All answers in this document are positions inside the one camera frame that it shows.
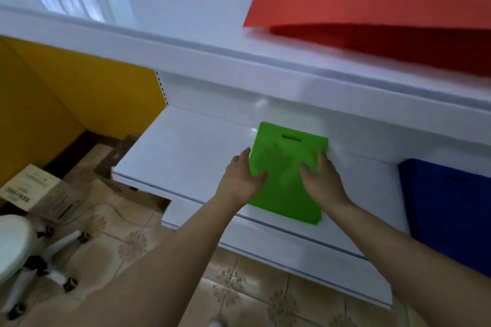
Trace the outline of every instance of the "left hand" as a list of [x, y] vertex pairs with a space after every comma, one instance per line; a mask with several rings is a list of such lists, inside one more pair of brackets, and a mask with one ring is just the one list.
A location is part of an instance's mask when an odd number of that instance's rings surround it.
[[254, 198], [267, 179], [265, 170], [258, 176], [250, 175], [249, 153], [250, 147], [245, 149], [240, 156], [236, 155], [232, 158], [215, 194], [215, 197], [237, 205], [237, 210]]

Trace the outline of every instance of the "green bag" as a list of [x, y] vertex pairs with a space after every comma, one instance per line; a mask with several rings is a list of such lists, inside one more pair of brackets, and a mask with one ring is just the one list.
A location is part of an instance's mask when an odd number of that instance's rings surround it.
[[327, 152], [325, 137], [261, 122], [249, 164], [253, 176], [265, 169], [268, 178], [250, 204], [317, 225], [322, 217], [321, 209], [305, 190], [298, 164], [304, 162], [310, 170], [316, 170], [317, 153], [321, 149]]

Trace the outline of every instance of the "red bag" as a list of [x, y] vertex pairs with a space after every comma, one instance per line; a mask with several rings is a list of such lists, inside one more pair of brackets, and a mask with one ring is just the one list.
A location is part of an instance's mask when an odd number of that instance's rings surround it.
[[491, 0], [254, 0], [244, 26], [491, 76]]

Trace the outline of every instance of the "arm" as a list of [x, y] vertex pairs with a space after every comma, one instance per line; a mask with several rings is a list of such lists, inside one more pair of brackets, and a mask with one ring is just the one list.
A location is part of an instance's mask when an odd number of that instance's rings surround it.
[[91, 294], [62, 325], [177, 326], [230, 220], [261, 189], [247, 148], [228, 165], [213, 198], [134, 266]]
[[318, 173], [301, 164], [300, 174], [310, 196], [428, 324], [489, 325], [491, 279], [356, 206], [323, 152], [318, 155]]

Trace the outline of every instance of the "chair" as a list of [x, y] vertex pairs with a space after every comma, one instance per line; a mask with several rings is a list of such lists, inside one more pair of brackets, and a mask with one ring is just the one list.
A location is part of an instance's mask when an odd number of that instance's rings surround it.
[[77, 287], [77, 280], [54, 269], [51, 259], [55, 253], [75, 241], [87, 242], [90, 234], [77, 230], [46, 247], [44, 238], [53, 234], [53, 227], [39, 225], [35, 228], [25, 217], [0, 216], [0, 283], [12, 276], [17, 277], [0, 310], [0, 313], [6, 313], [9, 320], [19, 318], [26, 311], [26, 305], [21, 300], [29, 283], [36, 277], [51, 279], [65, 292]]

